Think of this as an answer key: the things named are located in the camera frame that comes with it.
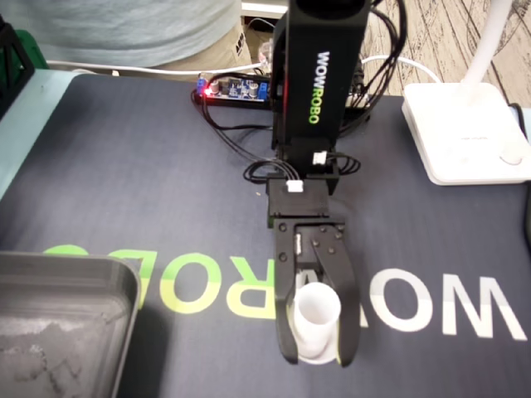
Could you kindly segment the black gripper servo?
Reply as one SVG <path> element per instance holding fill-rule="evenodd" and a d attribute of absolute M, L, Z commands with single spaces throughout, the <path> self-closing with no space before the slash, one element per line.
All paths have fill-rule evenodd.
<path fill-rule="evenodd" d="M 349 366 L 358 350 L 360 293 L 345 244 L 345 221 L 339 217 L 281 218 L 274 222 L 275 326 L 280 353 L 298 363 L 298 348 L 288 311 L 295 291 L 295 269 L 313 269 L 339 296 L 341 313 L 337 343 L 341 367 Z"/>

